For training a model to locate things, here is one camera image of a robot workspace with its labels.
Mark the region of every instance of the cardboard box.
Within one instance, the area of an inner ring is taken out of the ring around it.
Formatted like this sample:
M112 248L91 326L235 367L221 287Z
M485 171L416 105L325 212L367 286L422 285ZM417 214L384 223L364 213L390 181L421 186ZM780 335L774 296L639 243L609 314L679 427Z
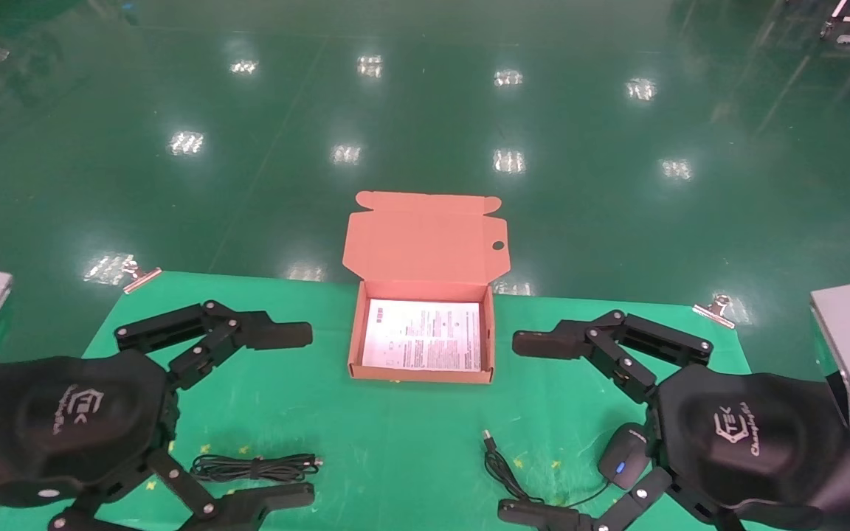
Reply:
M350 215L343 251L343 265L363 279L350 340L350 376L489 384L494 377L494 302L490 282L510 270L507 222L486 216L500 208L500 199L359 192L356 202L369 210ZM364 366L369 299L479 303L481 370Z

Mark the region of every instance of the box flap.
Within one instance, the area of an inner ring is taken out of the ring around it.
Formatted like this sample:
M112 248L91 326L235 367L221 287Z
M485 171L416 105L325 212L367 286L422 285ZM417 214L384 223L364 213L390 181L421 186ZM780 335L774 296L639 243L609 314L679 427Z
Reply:
M343 265L368 282L488 285L510 270L507 222L479 195L359 192Z

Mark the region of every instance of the green mat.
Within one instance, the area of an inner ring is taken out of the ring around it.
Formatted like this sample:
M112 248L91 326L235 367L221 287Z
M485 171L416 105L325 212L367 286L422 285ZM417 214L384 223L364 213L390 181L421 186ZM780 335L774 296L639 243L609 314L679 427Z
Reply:
M272 513L264 524L270 529L519 531L497 518L506 492L483 470L485 429L530 494L566 504L599 490L603 479L595 462L608 437L618 424L644 420L644 406L628 401L587 362L517 357L510 350L514 330L549 330L560 319L592 319L620 308L711 340L713 369L749 372L736 333L688 307L497 296L499 349L490 386L351 380L347 349L356 286L174 272L122 296L85 357L115 353L112 330L122 324L205 299L314 326L310 347L242 350L179 399L182 418L172 453L183 466L202 451L237 457L310 451L323 458L313 479L316 503ZM165 365L183 347L153 356ZM638 357L659 377L671 374L671 367ZM251 486L210 490L221 495ZM610 487L578 508L600 515L620 494ZM0 508L0 530L44 531L67 504ZM162 482L151 480L98 517L173 531L188 511ZM666 496L629 529L710 528Z

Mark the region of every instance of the metal clip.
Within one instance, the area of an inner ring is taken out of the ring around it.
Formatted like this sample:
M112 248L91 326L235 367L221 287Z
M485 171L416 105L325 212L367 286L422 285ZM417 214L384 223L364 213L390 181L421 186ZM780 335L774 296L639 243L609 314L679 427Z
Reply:
M726 295L715 295L714 302L708 306L694 305L694 312L698 315L708 317L712 322L717 322L730 330L736 328L731 320L723 316L723 311L730 305L730 298Z
M127 295L135 292L136 290L144 286L145 283L151 281L152 279L155 279L156 277L162 274L162 269L160 268L153 268L149 271L144 272L144 270L139 268L139 265L137 265L135 260L129 260L127 263L125 263L123 269L125 273L129 273L129 275L133 277L133 282L124 286L124 293Z

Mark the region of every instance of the black mouse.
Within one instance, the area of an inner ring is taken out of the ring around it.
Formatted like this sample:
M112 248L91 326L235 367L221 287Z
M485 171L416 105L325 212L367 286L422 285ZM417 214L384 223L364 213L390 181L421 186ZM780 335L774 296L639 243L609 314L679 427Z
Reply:
M641 426L627 423L618 427L612 434L605 452L599 460L599 473L609 483L628 490L635 486L641 473L648 468L651 460L645 456L648 440Z

